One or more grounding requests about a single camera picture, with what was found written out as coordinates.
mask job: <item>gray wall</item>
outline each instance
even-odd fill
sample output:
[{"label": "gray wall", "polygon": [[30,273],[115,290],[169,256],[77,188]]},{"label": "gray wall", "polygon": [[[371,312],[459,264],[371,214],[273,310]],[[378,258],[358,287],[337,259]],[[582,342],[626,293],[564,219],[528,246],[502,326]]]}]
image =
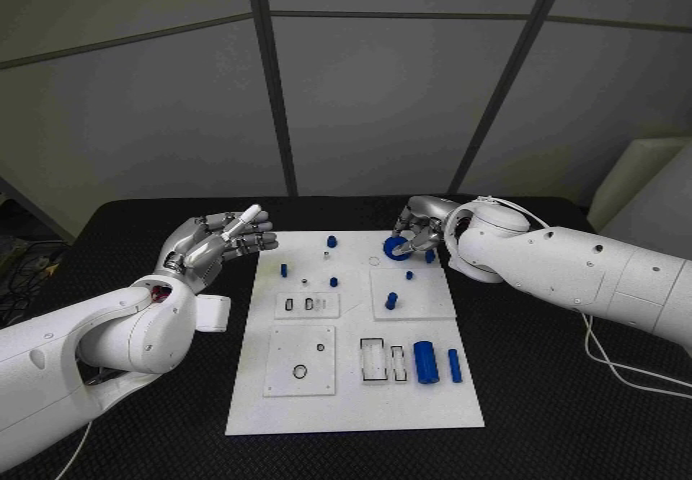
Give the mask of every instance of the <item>gray wall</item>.
[{"label": "gray wall", "polygon": [[[270,1],[299,195],[448,190],[531,7]],[[0,176],[71,235],[115,199],[286,194],[253,20],[213,26],[249,11],[0,5]],[[458,191],[588,205],[628,141],[692,133],[692,4],[556,0],[550,15]],[[97,42],[122,44],[60,53]]]}]

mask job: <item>black fabric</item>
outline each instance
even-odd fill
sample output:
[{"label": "black fabric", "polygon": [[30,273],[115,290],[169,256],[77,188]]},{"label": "black fabric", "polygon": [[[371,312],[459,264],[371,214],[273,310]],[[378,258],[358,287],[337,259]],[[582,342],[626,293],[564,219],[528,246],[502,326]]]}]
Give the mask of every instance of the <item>black fabric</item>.
[{"label": "black fabric", "polygon": [[[254,201],[129,200],[102,206],[32,315],[129,285],[151,272],[161,243],[187,217],[243,210]],[[589,230],[567,201],[515,201],[550,224]],[[406,197],[259,199],[278,231],[386,230],[404,202]],[[573,312],[449,270],[485,427],[226,437],[254,265],[256,257],[226,264],[207,290],[233,301],[226,333],[197,333],[175,370],[94,420],[66,479],[692,476],[692,402],[628,388],[588,360]],[[595,329],[612,359],[692,380],[680,347],[603,321]],[[2,478],[53,478],[81,433]]]}]

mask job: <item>plate hole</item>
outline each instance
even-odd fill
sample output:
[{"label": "plate hole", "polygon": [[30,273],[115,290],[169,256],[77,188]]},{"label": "plate hole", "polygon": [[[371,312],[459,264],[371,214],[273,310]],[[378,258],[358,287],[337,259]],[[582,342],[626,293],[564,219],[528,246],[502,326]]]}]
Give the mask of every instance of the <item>plate hole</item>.
[{"label": "plate hole", "polygon": [[306,375],[306,368],[304,365],[295,365],[292,367],[292,376],[299,380],[301,378],[305,378]]}]

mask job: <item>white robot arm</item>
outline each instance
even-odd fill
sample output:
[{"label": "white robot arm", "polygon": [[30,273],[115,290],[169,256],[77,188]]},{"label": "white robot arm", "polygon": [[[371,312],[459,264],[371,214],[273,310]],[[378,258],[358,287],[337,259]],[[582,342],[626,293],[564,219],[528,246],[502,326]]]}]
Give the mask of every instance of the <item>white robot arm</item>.
[{"label": "white robot arm", "polygon": [[406,228],[416,235],[391,254],[427,250],[443,240],[449,267],[474,280],[505,281],[546,302],[629,325],[692,351],[692,263],[598,235],[547,227],[539,219],[543,228],[528,231],[526,215],[533,217],[491,197],[464,205],[412,197],[391,237]]},{"label": "white robot arm", "polygon": [[[197,293],[223,260],[276,248],[266,219],[257,205],[188,219],[152,275],[0,330],[0,472],[172,370],[194,330],[224,331],[230,299]],[[74,354],[112,369],[106,381],[83,382]]]}]

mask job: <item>table surface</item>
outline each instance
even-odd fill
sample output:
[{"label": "table surface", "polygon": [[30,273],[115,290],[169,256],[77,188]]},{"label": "table surface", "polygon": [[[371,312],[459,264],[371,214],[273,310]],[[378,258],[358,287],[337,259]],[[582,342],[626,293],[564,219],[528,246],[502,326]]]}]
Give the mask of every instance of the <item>table surface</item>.
[{"label": "table surface", "polygon": [[[513,200],[549,224],[589,231],[566,200]],[[129,285],[151,272],[162,241],[190,216],[243,210],[256,201],[276,231],[386,230],[406,197],[112,202],[94,213],[30,313]],[[66,479],[692,476],[692,402],[624,386],[586,358],[573,312],[448,269],[485,427],[226,437],[254,265],[254,256],[227,263],[205,291],[231,298],[227,331],[195,333],[175,370],[94,420]],[[595,330],[612,359],[692,379],[680,347],[613,323],[596,321]],[[83,429],[2,479],[54,478],[81,434]]]}]

